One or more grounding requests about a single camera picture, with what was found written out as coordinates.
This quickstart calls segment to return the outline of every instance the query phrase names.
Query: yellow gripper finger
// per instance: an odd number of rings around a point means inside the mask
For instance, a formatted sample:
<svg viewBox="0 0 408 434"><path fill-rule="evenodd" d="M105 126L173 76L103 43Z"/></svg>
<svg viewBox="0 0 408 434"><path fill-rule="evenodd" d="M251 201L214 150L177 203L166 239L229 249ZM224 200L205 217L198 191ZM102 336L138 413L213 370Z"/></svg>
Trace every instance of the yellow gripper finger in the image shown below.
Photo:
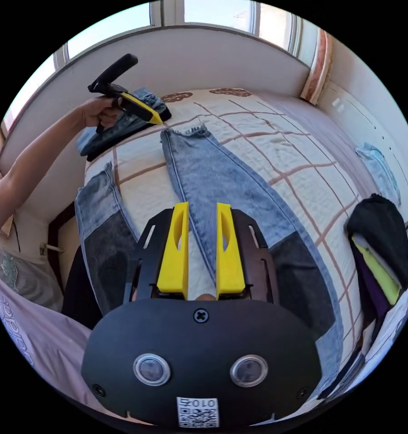
<svg viewBox="0 0 408 434"><path fill-rule="evenodd" d="M157 288L166 294L181 293L185 300L188 295L189 278L188 237L189 202L177 203L172 214Z"/></svg>
<svg viewBox="0 0 408 434"><path fill-rule="evenodd" d="M221 294L240 294L246 286L231 206L225 203L217 204L216 242L216 299L218 300Z"/></svg>

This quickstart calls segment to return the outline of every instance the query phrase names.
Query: sticker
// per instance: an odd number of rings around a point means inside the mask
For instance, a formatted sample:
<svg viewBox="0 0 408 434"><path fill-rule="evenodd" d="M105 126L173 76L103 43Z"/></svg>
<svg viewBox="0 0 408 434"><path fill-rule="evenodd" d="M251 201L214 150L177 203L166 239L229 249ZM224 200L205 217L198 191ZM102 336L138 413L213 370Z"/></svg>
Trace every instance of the sticker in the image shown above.
<svg viewBox="0 0 408 434"><path fill-rule="evenodd" d="M217 398L177 398L180 428L218 428Z"/></svg>

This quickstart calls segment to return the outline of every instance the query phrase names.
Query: white quilt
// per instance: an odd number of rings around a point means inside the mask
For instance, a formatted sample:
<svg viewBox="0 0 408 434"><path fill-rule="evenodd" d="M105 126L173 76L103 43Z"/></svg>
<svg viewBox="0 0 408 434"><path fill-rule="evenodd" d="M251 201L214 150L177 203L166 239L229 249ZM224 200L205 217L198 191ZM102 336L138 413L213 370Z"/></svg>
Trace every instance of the white quilt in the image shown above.
<svg viewBox="0 0 408 434"><path fill-rule="evenodd" d="M349 175L296 121L257 96L234 89L193 90L163 98L183 131L205 123L214 137L260 174L287 202L318 247L338 293L344 327L341 367L361 332L362 314L344 222L360 201ZM150 127L87 163L85 183L108 161L122 200L141 233L147 221L172 208L175 194L160 143L164 127ZM189 299L215 293L193 236L189 237Z"/></svg>

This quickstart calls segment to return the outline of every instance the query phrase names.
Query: screw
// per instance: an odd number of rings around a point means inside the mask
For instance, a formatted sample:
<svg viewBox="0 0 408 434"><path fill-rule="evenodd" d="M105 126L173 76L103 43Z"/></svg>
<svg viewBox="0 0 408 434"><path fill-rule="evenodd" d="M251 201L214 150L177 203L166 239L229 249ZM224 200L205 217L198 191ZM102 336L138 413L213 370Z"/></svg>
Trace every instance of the screw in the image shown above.
<svg viewBox="0 0 408 434"><path fill-rule="evenodd" d="M196 322L204 323L207 322L209 318L208 312L205 309L197 309L193 314L193 319Z"/></svg>
<svg viewBox="0 0 408 434"><path fill-rule="evenodd" d="M297 392L297 399L302 399L308 393L308 390L309 389L307 387L304 387L303 389L300 389Z"/></svg>
<svg viewBox="0 0 408 434"><path fill-rule="evenodd" d="M104 389L103 389L101 386L99 386L98 384L93 384L93 385L92 385L92 388L93 388L95 394L96 394L97 396L99 396L100 398L104 398L104 397L106 396L106 392L105 392Z"/></svg>

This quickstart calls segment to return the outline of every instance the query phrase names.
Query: curtain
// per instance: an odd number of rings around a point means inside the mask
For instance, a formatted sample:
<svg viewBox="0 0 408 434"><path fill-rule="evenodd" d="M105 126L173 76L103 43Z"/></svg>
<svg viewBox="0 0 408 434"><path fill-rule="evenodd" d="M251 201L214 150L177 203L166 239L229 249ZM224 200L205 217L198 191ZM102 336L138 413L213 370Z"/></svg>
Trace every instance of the curtain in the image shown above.
<svg viewBox="0 0 408 434"><path fill-rule="evenodd" d="M317 45L315 46L314 59L305 87L300 94L302 99L313 105L318 103L320 94L329 80L333 57L332 36L321 28L318 28L317 31Z"/></svg>

